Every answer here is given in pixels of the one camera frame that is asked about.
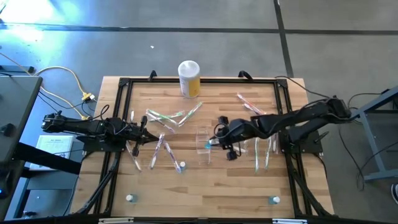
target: plastic bottle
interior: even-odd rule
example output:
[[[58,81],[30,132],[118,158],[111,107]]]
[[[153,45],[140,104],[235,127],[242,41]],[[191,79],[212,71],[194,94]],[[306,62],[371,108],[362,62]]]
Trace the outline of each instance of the plastic bottle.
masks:
[[[181,171],[184,171],[187,168],[187,164],[185,162],[180,162]]]
[[[126,200],[131,203],[137,202],[137,195],[129,194],[126,196]]]
[[[268,198],[268,203],[270,205],[276,205],[276,204],[279,204],[279,202],[280,202],[280,198],[278,196],[271,196]]]
[[[178,66],[178,75],[180,77],[180,86],[182,95],[187,98],[194,98],[200,92],[200,67],[191,60],[183,61]]]

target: black cable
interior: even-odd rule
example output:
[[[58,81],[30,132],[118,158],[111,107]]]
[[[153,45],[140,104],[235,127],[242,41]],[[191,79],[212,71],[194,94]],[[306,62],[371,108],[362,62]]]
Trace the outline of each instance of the black cable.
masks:
[[[352,158],[352,160],[354,161],[355,166],[356,166],[356,168],[357,168],[358,171],[359,171],[359,174],[360,174],[361,177],[363,178],[363,173],[362,173],[361,168],[359,168],[358,163],[356,162],[356,160],[354,159],[353,155],[352,155],[352,154],[350,153],[350,151],[348,150],[348,148],[347,148],[347,146],[346,146],[346,143],[344,142],[344,139],[343,139],[343,137],[341,136],[341,129],[340,129],[340,125],[339,125],[339,124],[337,125],[337,130],[338,130],[338,135],[339,135],[339,137],[340,137],[341,143],[343,143],[344,148],[346,149],[346,151],[348,152],[349,156],[350,156],[350,157]],[[363,183],[362,186],[361,186],[361,188],[360,188],[359,190],[362,191],[362,190],[364,190],[364,188],[365,188],[365,184]]]
[[[353,100],[353,98],[355,98],[357,96],[361,96],[361,95],[381,95],[381,93],[358,93],[358,94],[355,94],[348,100],[347,107],[349,107],[349,104],[351,103],[351,100]]]
[[[70,198],[69,198],[69,201],[67,203],[67,207],[66,207],[65,211],[63,212],[62,216],[65,216],[65,214],[68,212],[69,205],[71,204],[73,196],[75,195],[75,190],[76,190],[77,180],[78,179],[79,179],[79,175],[77,175],[77,177],[76,177],[75,184],[73,185],[72,192],[70,194]]]
[[[7,73],[4,73],[4,72],[0,72],[0,76],[3,76],[3,75],[7,75],[7,76],[9,76],[9,77],[11,77],[11,76],[13,76],[13,75],[11,75],[11,74],[7,74]]]
[[[60,107],[62,107],[62,108],[64,108],[64,109],[73,109],[73,108],[75,108],[75,107],[77,107],[77,106],[82,105],[83,103],[86,103],[86,102],[84,101],[84,102],[82,102],[82,103],[79,103],[78,105],[71,106],[71,107],[66,107],[66,106],[62,106],[61,104],[57,103],[55,100],[51,99],[50,97],[46,96],[46,95],[45,95],[44,93],[42,93],[41,91],[39,91],[39,93],[41,93],[44,97],[46,97],[47,99],[51,100],[51,101],[54,102],[56,105],[58,105],[58,106],[60,106]]]
[[[325,162],[323,161],[323,159],[317,154],[317,153],[313,153],[313,155],[319,159],[319,161],[321,161],[322,165],[323,165],[323,169],[325,170],[325,175],[326,175],[326,179],[328,178],[328,171],[326,170],[326,165]]]
[[[287,76],[279,75],[279,76],[277,76],[277,77],[275,77],[275,78],[287,78],[288,80],[290,80],[290,81],[296,83],[299,87],[303,88],[305,91],[307,91],[307,92],[309,92],[309,93],[312,93],[312,94],[315,94],[315,95],[318,95],[318,96],[322,96],[322,97],[324,97],[324,98],[330,98],[329,96],[326,96],[326,95],[323,95],[323,94],[320,94],[320,93],[316,93],[316,92],[314,92],[314,91],[311,91],[311,90],[305,88],[304,86],[300,85],[298,82],[294,81],[293,79],[291,79],[291,78],[289,78],[289,77],[287,77]]]
[[[336,118],[337,120],[349,122],[349,118],[339,118],[337,115],[335,115],[333,113],[328,113],[324,116],[332,116],[332,117]]]
[[[238,157],[242,156],[242,151],[241,151],[241,142],[238,142],[238,147],[239,147],[239,155],[237,155]]]
[[[105,105],[101,109],[101,113],[98,116],[95,116],[94,118],[90,118],[90,119],[86,119],[86,120],[65,121],[65,120],[61,120],[61,119],[47,118],[47,119],[43,119],[43,121],[62,121],[62,122],[65,122],[65,123],[79,123],[79,122],[90,122],[90,121],[92,121],[94,119],[97,119],[99,117],[101,117],[101,119],[103,120],[102,115],[104,115],[107,112],[108,109],[109,109],[109,105]]]
[[[81,103],[81,110],[82,110],[85,114],[87,114],[88,116],[91,116],[91,114],[87,113],[87,112],[85,111],[84,107],[83,107],[83,105],[84,105],[85,103],[86,103],[85,101],[84,101],[83,103]]]
[[[231,134],[233,131],[235,131],[236,129],[240,128],[240,127],[243,125],[243,123],[242,123],[242,124],[239,124],[238,126],[236,126],[236,127],[233,128],[233,129],[229,130],[225,135],[223,135],[223,136],[217,136],[216,128],[217,128],[218,126],[220,126],[220,125],[224,125],[224,126],[225,126],[225,124],[223,124],[223,123],[218,123],[218,124],[216,124],[216,126],[214,127],[214,130],[213,130],[214,136],[215,136],[216,138],[218,138],[218,139],[225,138],[226,136],[228,136],[229,134]]]
[[[122,129],[120,129],[120,131],[116,132],[114,135],[117,135],[119,133],[121,133],[122,131],[124,131],[127,127],[130,127],[130,124],[126,124],[125,127],[123,127]]]
[[[371,161],[371,159],[372,159],[373,157],[375,157],[376,155],[378,155],[380,152],[384,152],[385,150],[391,148],[392,146],[395,146],[396,144],[398,144],[398,141],[397,141],[397,142],[394,142],[394,143],[392,143],[392,144],[390,144],[390,145],[388,145],[388,146],[386,146],[386,147],[384,147],[384,148],[382,148],[382,149],[379,150],[377,153],[373,154],[373,155],[372,155],[369,159],[367,159],[367,161],[363,164],[363,166],[361,167],[360,171],[362,171],[362,170],[365,168],[365,166]],[[357,174],[357,176],[356,176],[356,181],[357,181],[357,183],[358,183],[358,181],[359,181],[359,175],[358,175],[358,174]]]
[[[358,110],[357,107],[350,106],[351,100],[353,100],[353,98],[355,98],[355,97],[357,97],[357,96],[361,96],[361,95],[380,95],[380,94],[381,94],[381,93],[358,93],[358,94],[355,94],[355,95],[353,95],[353,96],[348,100],[347,107],[348,107],[349,109],[351,109],[351,108],[354,108],[354,109],[355,109],[355,108],[356,108],[356,109]],[[353,120],[353,122],[356,123],[356,124],[362,124],[361,122],[356,121],[356,120]]]
[[[87,154],[81,159],[81,161],[83,162],[92,152],[87,152]],[[70,198],[69,201],[67,203],[67,207],[65,208],[65,211],[63,212],[62,216],[65,216],[65,214],[68,212],[68,208],[72,202],[73,196],[75,195],[75,190],[76,190],[76,186],[77,186],[77,180],[79,179],[79,175],[77,175],[76,180],[75,180],[75,184],[73,184],[73,188],[72,188],[72,192],[70,194]]]
[[[90,109],[92,112],[95,112],[95,110],[93,110],[93,109],[91,109],[91,107],[90,107],[90,105],[87,103],[87,107],[88,107],[88,109]]]
[[[55,110],[55,112],[56,113],[58,113],[58,111],[53,107],[53,106],[51,106],[51,104],[50,103],[48,103],[47,101],[45,101],[40,95],[37,95],[40,99],[42,99],[42,101],[44,102],[44,103],[46,103],[47,105],[49,105],[51,108],[53,108],[54,110]]]
[[[76,134],[77,136],[82,136],[82,134],[76,133],[76,132],[71,132],[71,131],[62,131],[63,133],[67,134]]]

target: small bottle cap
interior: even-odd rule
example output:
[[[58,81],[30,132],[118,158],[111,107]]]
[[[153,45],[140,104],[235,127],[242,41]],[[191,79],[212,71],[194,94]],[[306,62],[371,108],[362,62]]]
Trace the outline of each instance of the small bottle cap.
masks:
[[[279,198],[278,196],[275,196],[272,200],[273,200],[275,203],[279,203],[279,202],[280,202],[280,198]]]
[[[133,198],[132,195],[127,195],[126,196],[126,200],[129,201],[129,202],[132,200],[132,198]]]

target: metal stand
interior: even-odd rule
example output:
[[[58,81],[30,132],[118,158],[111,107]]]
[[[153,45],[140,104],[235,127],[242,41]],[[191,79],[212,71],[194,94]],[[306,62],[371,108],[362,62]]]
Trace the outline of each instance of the metal stand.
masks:
[[[391,102],[395,97],[398,96],[398,86],[386,91],[385,93],[381,94],[379,97],[376,99],[370,101],[368,104],[360,107],[356,111],[353,112],[351,115],[351,118],[359,118],[359,120],[362,122],[363,128],[365,130],[366,136],[368,138],[370,147],[372,149],[372,153],[375,155],[374,160],[376,161],[377,168],[379,169],[378,172],[374,172],[368,175],[364,176],[364,181],[369,182],[372,180],[380,180],[380,179],[388,179],[388,178],[393,178],[398,176],[398,169],[391,169],[387,170],[381,155],[380,155],[380,150],[377,146],[376,143],[376,137],[372,132],[371,125],[369,124],[369,118],[368,114],[373,113],[376,111],[376,109],[380,108],[381,106],[385,105],[388,102]],[[379,111],[384,114],[393,114],[396,113],[396,111],[392,110],[383,110]]]

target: yellow cable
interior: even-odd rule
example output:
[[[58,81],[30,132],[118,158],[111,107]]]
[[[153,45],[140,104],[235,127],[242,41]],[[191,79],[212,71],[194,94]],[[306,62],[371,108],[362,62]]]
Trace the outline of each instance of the yellow cable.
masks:
[[[64,70],[66,70],[66,71],[72,73],[72,75],[73,75],[73,76],[75,77],[75,79],[76,79],[77,85],[79,86],[79,89],[80,89],[81,93],[83,94],[83,96],[84,96],[85,94],[87,94],[87,93],[85,93],[85,92],[83,91],[83,89],[81,88],[80,81],[79,81],[79,79],[77,78],[77,75],[75,74],[75,72],[73,72],[73,71],[70,70],[69,68],[65,68],[65,67],[62,67],[62,66],[51,66],[51,67],[47,67],[47,68],[41,69],[40,71],[36,72],[36,74],[34,74],[33,76],[39,76],[42,72],[44,72],[44,71],[46,71],[46,70],[54,69],[54,68],[61,68],[61,69],[64,69]]]
[[[28,75],[30,75],[30,76],[39,75],[40,73],[44,72],[44,71],[47,70],[47,69],[55,68],[55,67],[56,67],[56,66],[54,66],[54,67],[44,68],[44,69],[41,69],[41,70],[40,70],[39,72],[37,72],[36,74],[32,75],[32,74],[30,74],[26,69],[24,69],[24,67],[22,67],[21,65],[19,65],[19,64],[18,64],[16,61],[14,61],[13,59],[9,58],[8,56],[4,55],[3,53],[0,53],[0,54],[1,54],[3,57],[5,57],[6,59],[8,59],[8,60],[14,62],[14,64],[16,64],[20,69],[22,69],[22,71],[26,72],[26,74],[28,74]],[[80,86],[80,84],[79,84],[79,81],[78,81],[78,79],[77,79],[76,74],[75,74],[74,72],[72,72],[72,74],[75,76],[75,78],[76,78],[76,80],[77,80],[77,82],[78,82],[78,86],[79,86],[81,92],[83,92],[83,94],[85,94],[85,92],[81,89],[81,86]],[[50,92],[50,91],[47,91],[47,90],[46,90],[44,87],[42,87],[42,86],[40,86],[40,88],[41,88],[44,92],[46,92],[46,93],[48,93],[48,94],[50,94],[50,95],[52,95],[52,96],[55,96],[55,97],[57,97],[58,99],[63,100],[64,102],[68,103],[69,106],[73,107],[73,109],[81,116],[82,119],[85,119],[85,118],[86,118],[86,116],[83,116],[83,115],[82,115],[71,103],[69,103],[69,101],[67,101],[66,99],[64,99],[64,98],[62,98],[61,96],[58,96],[58,95],[56,95],[56,94],[54,94],[54,93],[52,93],[52,92]]]

